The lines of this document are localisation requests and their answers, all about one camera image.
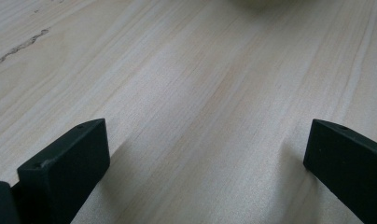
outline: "wooden table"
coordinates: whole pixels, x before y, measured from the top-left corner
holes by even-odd
[[[0,180],[106,118],[73,223],[360,223],[302,159],[377,142],[377,0],[0,0]]]

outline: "beige object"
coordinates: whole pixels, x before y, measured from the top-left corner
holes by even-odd
[[[315,118],[377,142],[377,1],[0,0],[0,180],[98,118],[73,223],[361,223],[302,159]]]

